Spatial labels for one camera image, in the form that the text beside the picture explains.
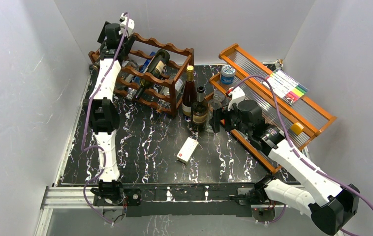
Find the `green wine bottle brown label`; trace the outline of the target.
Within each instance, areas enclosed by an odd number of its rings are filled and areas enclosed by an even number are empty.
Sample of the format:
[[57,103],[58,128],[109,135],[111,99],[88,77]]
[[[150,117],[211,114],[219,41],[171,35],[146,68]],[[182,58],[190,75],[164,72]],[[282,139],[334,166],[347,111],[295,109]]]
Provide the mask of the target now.
[[191,125],[194,132],[205,130],[209,105],[205,99],[205,88],[199,86],[197,88],[196,100],[191,105]]

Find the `clear glass bottle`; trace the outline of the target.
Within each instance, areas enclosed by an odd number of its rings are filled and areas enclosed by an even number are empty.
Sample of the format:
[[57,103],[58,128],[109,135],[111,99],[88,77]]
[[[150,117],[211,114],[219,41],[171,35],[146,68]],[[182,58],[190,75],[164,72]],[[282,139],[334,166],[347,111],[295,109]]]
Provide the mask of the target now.
[[222,103],[225,99],[225,95],[223,92],[219,90],[215,90],[213,94],[213,98],[208,102],[209,104],[209,111],[208,111],[208,120],[213,117],[214,110],[222,107]]

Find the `dark red wine bottle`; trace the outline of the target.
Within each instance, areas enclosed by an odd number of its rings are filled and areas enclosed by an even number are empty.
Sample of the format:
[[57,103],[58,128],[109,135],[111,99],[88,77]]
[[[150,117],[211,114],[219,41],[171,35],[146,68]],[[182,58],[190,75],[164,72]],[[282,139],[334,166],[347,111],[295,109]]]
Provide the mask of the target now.
[[191,116],[191,106],[196,100],[196,97],[194,66],[189,65],[186,68],[186,82],[182,97],[182,111],[185,117]]

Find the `clear bottle gold label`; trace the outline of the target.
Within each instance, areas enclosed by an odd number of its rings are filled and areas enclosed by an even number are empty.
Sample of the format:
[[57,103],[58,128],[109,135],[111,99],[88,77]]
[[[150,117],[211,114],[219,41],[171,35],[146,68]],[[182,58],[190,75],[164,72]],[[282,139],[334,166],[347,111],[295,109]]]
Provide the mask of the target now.
[[96,51],[90,51],[89,53],[90,60],[93,66],[96,68],[97,71],[100,70],[100,50],[97,49]]

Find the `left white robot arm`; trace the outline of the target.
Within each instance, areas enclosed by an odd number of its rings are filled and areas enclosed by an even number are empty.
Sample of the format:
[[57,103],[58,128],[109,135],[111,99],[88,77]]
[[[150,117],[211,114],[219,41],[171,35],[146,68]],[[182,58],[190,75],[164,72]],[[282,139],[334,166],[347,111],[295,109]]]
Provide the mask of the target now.
[[124,60],[134,42],[132,33],[135,23],[125,17],[120,23],[105,22],[99,35],[101,44],[94,59],[98,67],[92,94],[83,101],[86,127],[91,128],[98,149],[100,173],[98,187],[91,192],[108,204],[119,205],[125,198],[117,165],[115,136],[119,128],[119,113],[114,106],[114,89],[121,61]]

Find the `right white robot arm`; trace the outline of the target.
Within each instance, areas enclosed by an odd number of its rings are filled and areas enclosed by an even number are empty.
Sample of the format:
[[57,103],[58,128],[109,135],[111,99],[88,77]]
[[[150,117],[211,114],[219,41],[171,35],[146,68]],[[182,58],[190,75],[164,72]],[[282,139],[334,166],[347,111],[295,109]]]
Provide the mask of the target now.
[[247,194],[262,204],[270,200],[289,205],[309,216],[325,234],[334,236],[357,211],[359,198],[341,185],[320,174],[320,169],[306,158],[277,126],[266,123],[254,100],[244,100],[213,111],[210,124],[219,132],[221,120],[226,131],[245,134],[249,143],[282,165],[304,186],[304,190],[274,177],[265,177]]

